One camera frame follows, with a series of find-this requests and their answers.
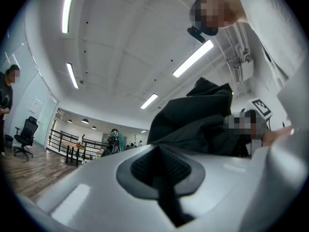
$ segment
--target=hair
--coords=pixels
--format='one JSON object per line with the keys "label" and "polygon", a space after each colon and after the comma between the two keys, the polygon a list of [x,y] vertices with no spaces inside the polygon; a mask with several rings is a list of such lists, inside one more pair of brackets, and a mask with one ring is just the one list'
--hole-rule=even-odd
{"label": "hair", "polygon": [[5,71],[5,75],[8,75],[8,74],[9,74],[10,72],[12,72],[12,71],[20,71],[18,65],[12,64],[12,65],[10,66],[10,68],[8,68],[8,69]]}

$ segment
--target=black shirt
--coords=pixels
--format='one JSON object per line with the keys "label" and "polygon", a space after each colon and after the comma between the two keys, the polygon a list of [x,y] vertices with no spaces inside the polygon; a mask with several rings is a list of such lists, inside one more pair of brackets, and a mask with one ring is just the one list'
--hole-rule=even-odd
{"label": "black shirt", "polygon": [[5,74],[0,72],[0,107],[11,109],[13,104],[13,89],[5,83]]}

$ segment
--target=human hand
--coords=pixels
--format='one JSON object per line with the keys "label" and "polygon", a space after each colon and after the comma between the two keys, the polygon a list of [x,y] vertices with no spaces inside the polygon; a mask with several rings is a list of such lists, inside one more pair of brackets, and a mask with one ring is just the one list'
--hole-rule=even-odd
{"label": "human hand", "polygon": [[263,146],[272,146],[278,137],[277,131],[266,131],[262,140]]}
{"label": "human hand", "polygon": [[272,146],[278,137],[291,135],[292,126],[276,131],[266,131],[262,140],[263,146]]}

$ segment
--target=floor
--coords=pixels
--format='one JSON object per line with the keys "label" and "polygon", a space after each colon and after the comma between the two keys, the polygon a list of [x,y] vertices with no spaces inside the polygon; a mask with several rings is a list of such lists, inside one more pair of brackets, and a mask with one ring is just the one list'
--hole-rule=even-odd
{"label": "floor", "polygon": [[13,156],[12,149],[5,149],[3,162],[13,190],[36,201],[50,186],[77,167],[65,163],[65,157],[51,150],[34,146],[30,149],[33,158],[29,161],[22,153]]}

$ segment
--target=black mesh chair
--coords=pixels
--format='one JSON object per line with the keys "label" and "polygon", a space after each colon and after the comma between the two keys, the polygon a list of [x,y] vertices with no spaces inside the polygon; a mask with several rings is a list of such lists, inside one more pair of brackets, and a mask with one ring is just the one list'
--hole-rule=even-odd
{"label": "black mesh chair", "polygon": [[14,156],[16,156],[16,153],[22,152],[24,155],[27,157],[27,160],[29,160],[29,157],[27,154],[30,154],[31,157],[33,158],[33,154],[29,152],[29,149],[27,146],[32,146],[33,144],[33,135],[35,131],[37,130],[38,125],[37,125],[37,120],[34,117],[29,117],[25,121],[25,125],[23,130],[21,131],[20,135],[18,135],[18,130],[19,128],[16,127],[17,132],[14,138],[21,143],[21,147],[14,147]]}

